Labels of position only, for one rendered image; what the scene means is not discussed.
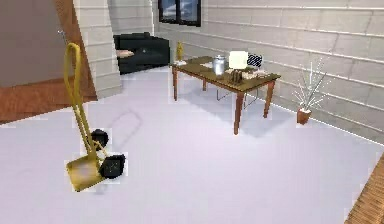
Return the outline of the black checked chair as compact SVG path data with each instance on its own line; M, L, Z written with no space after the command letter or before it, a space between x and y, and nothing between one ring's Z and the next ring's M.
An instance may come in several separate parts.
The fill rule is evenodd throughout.
M262 72L263 56L248 53L246 51L231 51L229 55L229 62L232 62L234 57L239 55L246 61L246 66L241 69L245 78L256 78Z

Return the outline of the brown wooden table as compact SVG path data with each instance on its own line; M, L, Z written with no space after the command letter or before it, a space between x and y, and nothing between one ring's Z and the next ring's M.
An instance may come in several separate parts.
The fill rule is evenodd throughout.
M201 56L188 59L185 64L171 64L172 71L172 85L173 85L173 98L178 100L178 73L184 73L191 77L195 77L202 81L202 89L207 89L207 84L212 84L216 87L223 88L236 95L236 107L234 115L233 133L239 133L241 114L245 96L263 86L267 86L267 94L264 104L263 117L267 118L269 113L270 104L276 81L280 75L269 73L262 76L257 76L251 79L242 78L238 83L231 80L231 72L228 72L228 65L224 63L224 71L222 74L217 75L214 72L214 66L211 68L206 67L205 64L213 62L214 59L210 56Z

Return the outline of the silver metal pot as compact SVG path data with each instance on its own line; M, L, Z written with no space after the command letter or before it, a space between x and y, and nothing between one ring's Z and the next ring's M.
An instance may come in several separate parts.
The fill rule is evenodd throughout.
M226 58L223 55L217 55L213 58L212 69L216 75L223 75L225 71Z

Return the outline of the pale yellow box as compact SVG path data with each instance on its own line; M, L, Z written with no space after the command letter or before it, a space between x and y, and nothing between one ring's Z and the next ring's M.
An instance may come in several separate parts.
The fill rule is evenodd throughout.
M231 51L229 53L229 67L232 69L245 69L247 60L248 53L246 51Z

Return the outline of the black sofa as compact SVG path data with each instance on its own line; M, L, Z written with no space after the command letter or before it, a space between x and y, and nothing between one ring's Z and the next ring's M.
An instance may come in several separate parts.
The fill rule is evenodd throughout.
M170 44L167 39L151 36L149 32L114 35L116 50L129 50L129 57L118 57L120 74L167 66Z

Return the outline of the dark framed window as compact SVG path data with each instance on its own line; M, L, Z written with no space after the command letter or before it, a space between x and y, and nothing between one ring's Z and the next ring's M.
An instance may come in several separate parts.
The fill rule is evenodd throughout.
M201 26L201 0L158 0L161 23Z

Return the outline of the yellow hand truck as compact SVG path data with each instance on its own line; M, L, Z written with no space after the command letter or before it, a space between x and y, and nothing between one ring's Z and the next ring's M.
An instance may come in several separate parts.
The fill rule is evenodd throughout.
M100 129L90 131L80 94L81 66L81 48L75 43L68 43L64 54L64 83L86 149L85 156L66 164L70 182L76 192L121 176L126 163L124 154L107 153L105 146L109 138L106 132Z

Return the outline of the white plant in brown pot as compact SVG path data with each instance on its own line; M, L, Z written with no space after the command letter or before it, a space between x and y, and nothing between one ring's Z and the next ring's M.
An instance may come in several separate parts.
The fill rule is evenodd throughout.
M299 90L293 92L299 101L296 114L298 124L305 125L312 114L312 108L314 106L320 107L320 102L325 98L320 90L330 83L330 80L326 79L327 73L323 71L324 63L327 60L328 58L320 58L317 64L311 62L309 68L302 68L298 80Z

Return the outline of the brown room door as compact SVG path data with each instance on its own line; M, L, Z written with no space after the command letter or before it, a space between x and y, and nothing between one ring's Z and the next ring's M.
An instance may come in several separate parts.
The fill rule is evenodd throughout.
M63 95L69 42L83 44L74 0L0 0L0 97Z

